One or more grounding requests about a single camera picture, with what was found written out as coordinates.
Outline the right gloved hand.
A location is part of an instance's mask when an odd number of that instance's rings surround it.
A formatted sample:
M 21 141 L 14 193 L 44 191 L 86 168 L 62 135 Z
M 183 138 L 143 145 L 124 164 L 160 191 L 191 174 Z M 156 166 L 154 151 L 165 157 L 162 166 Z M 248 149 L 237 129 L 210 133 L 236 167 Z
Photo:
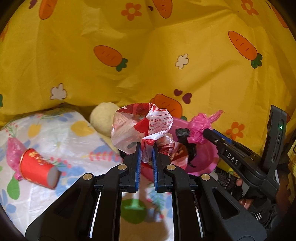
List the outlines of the right gloved hand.
M 237 179 L 232 196 L 264 226 L 267 232 L 273 231 L 281 221 L 276 202 L 260 196 L 257 192 L 243 196 L 242 185 L 243 180 Z

